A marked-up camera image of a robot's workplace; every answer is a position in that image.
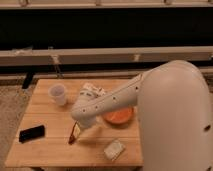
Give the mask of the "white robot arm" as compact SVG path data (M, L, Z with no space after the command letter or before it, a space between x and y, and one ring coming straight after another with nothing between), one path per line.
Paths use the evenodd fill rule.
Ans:
M95 117L137 108L143 171L213 171L213 107L208 85L193 64L175 60L93 97L83 90L71 108L82 128Z

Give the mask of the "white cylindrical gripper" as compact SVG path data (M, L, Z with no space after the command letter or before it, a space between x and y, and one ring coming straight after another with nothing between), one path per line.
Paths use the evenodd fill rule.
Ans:
M80 119L78 123L76 123L74 126L73 130L74 138L77 139L80 136L81 129L89 129L95 124L97 124L97 119L95 117Z

